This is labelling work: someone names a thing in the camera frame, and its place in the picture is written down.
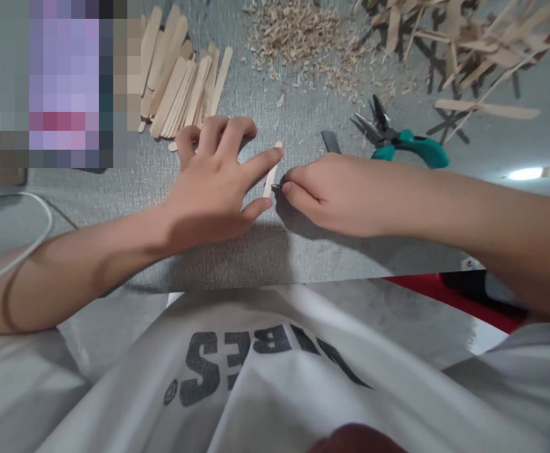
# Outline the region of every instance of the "blade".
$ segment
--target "blade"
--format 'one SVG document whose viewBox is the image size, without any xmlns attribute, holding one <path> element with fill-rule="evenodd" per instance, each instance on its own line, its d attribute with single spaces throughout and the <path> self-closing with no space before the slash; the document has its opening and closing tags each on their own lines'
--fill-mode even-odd
<svg viewBox="0 0 550 453">
<path fill-rule="evenodd" d="M 388 129 L 388 120 L 386 119 L 386 113 L 384 112 L 384 107 L 380 103 L 378 97 L 374 94 L 374 110 L 376 111 L 376 121 L 382 130 Z"/>
<path fill-rule="evenodd" d="M 338 144 L 338 139 L 336 134 L 332 131 L 321 131 L 321 136 L 325 142 L 325 148 L 327 152 L 334 152 L 336 154 L 342 154 L 340 151 L 340 145 Z"/>
<path fill-rule="evenodd" d="M 370 142 L 378 142 L 382 140 L 383 136 L 376 128 L 371 121 L 368 121 L 363 116 L 361 116 L 359 113 L 354 114 L 355 119 L 361 124 L 363 129 L 365 130 L 365 135 L 367 135 L 367 138 Z"/>
</svg>

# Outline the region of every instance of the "forearm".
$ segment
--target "forearm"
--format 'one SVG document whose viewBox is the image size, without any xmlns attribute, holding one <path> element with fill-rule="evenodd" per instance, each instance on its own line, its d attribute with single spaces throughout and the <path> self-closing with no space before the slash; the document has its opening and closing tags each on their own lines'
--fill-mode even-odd
<svg viewBox="0 0 550 453">
<path fill-rule="evenodd" d="M 550 315 L 550 198 L 450 172 L 422 174 L 409 236 L 480 260 L 532 309 Z"/>
<path fill-rule="evenodd" d="M 159 207 L 51 238 L 0 279 L 0 333 L 52 328 L 164 258 Z M 0 259 L 0 269 L 21 250 Z"/>
</svg>

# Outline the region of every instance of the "pliers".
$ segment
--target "pliers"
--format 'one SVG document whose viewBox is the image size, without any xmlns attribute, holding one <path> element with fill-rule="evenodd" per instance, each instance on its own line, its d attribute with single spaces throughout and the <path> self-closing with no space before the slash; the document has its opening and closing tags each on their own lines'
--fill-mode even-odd
<svg viewBox="0 0 550 453">
<path fill-rule="evenodd" d="M 449 157 L 438 142 L 431 138 L 416 136 L 409 129 L 397 132 L 390 128 L 388 125 L 390 119 L 375 94 L 373 102 L 375 124 L 358 113 L 354 114 L 355 118 L 351 118 L 369 141 L 376 146 L 372 159 L 393 160 L 397 149 L 406 149 L 415 152 L 430 168 L 445 168 L 449 165 Z"/>
</svg>

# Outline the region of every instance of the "red object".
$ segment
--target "red object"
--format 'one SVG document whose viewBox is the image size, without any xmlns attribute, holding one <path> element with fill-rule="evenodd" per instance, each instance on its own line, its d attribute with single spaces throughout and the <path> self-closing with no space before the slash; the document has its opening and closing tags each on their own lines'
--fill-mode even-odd
<svg viewBox="0 0 550 453">
<path fill-rule="evenodd" d="M 422 274 L 403 277 L 386 277 L 385 280 L 396 283 L 404 288 L 411 289 L 416 293 L 436 299 L 437 301 L 446 303 L 453 308 L 457 308 L 475 318 L 485 321 L 497 327 L 505 333 L 512 333 L 522 323 L 520 320 L 511 318 L 510 316 L 499 313 L 478 302 L 466 299 L 457 294 L 452 289 L 448 288 L 441 281 L 439 274 Z"/>
<path fill-rule="evenodd" d="M 30 112 L 30 130 L 31 131 L 86 131 L 86 113 L 85 112 Z"/>
</svg>

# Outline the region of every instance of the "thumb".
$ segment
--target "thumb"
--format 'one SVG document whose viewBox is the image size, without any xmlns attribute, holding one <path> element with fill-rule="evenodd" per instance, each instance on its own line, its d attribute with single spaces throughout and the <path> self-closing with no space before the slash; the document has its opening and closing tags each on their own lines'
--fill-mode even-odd
<svg viewBox="0 0 550 453">
<path fill-rule="evenodd" d="M 281 190 L 289 203 L 307 217 L 311 218 L 319 209 L 319 201 L 297 183 L 288 181 Z"/>
<path fill-rule="evenodd" d="M 248 204 L 242 211 L 244 220 L 248 222 L 248 228 L 254 223 L 258 216 L 273 205 L 270 198 L 257 198 Z"/>
</svg>

